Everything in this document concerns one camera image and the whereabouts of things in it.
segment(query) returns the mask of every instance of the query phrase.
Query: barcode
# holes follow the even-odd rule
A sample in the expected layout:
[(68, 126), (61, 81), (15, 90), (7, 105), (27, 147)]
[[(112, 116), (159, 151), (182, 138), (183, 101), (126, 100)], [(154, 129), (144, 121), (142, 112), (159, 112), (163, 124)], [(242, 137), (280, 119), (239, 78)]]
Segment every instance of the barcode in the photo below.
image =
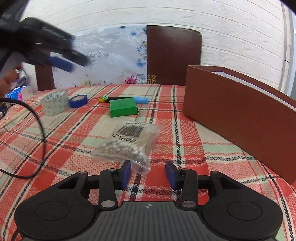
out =
[(139, 137), (143, 128), (143, 126), (123, 126), (118, 130), (118, 133), (125, 136)]

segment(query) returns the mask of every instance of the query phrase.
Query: white brick wall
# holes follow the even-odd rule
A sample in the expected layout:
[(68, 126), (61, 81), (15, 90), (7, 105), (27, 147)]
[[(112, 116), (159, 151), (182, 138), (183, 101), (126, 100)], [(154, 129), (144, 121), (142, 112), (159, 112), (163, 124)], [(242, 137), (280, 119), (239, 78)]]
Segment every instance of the white brick wall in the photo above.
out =
[(70, 33), (147, 23), (196, 29), (204, 65), (219, 65), (278, 88), (284, 55), (279, 0), (31, 0), (24, 17)]

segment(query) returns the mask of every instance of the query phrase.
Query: pink flower on package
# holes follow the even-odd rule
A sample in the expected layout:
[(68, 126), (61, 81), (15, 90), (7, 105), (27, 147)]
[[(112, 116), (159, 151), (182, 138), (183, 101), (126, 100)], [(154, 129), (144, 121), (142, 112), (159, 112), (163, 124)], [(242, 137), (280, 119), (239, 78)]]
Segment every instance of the pink flower on package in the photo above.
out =
[(125, 84), (136, 84), (137, 83), (137, 77), (132, 74), (131, 77), (126, 78), (124, 83)]
[(18, 100), (23, 100), (23, 99), (22, 99), (22, 92), (19, 92), (19, 93), (17, 94), (17, 99), (18, 99)]

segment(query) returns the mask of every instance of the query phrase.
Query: marker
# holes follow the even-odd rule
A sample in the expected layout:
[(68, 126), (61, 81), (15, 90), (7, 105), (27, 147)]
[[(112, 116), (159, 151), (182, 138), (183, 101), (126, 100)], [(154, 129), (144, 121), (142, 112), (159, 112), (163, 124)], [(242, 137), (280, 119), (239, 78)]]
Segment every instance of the marker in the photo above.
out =
[(126, 98), (134, 98), (136, 104), (148, 104), (149, 100), (145, 97), (100, 97), (98, 100), (100, 103), (110, 103), (111, 100), (120, 100)]

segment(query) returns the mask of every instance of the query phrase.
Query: green box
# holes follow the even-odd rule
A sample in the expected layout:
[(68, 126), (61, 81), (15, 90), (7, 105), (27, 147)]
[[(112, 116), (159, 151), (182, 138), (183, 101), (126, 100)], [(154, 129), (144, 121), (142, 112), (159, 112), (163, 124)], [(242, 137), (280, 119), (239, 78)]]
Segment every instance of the green box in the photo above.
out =
[(125, 98), (110, 101), (110, 116), (137, 115), (139, 113), (134, 98)]

